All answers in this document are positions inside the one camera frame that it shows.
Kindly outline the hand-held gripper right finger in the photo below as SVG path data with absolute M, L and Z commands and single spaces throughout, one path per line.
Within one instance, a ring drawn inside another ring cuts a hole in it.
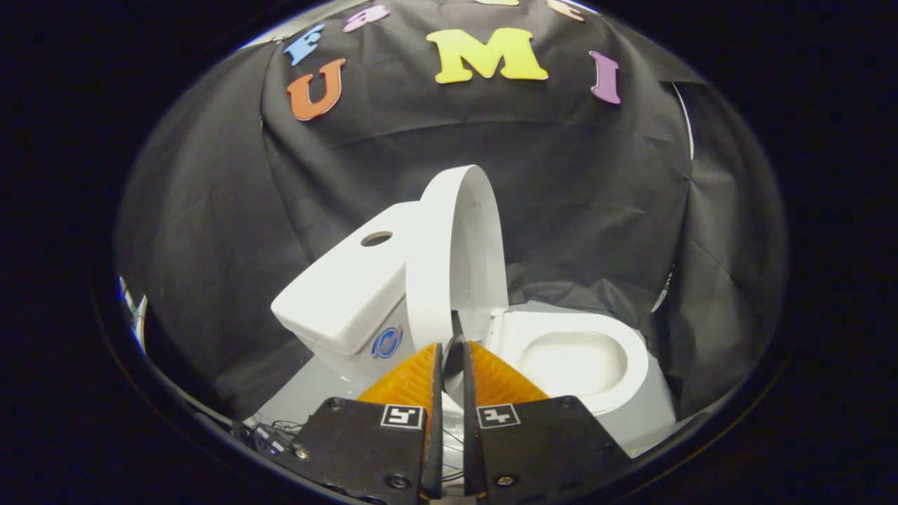
M 474 342 L 463 364 L 463 485 L 477 502 L 565 502 L 632 460 L 575 396 L 549 398 Z

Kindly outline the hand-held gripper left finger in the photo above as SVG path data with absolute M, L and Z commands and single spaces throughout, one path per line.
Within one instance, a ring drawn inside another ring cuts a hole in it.
M 443 345 L 413 353 L 355 400 L 330 397 L 292 444 L 290 470 L 368 503 L 443 495 Z

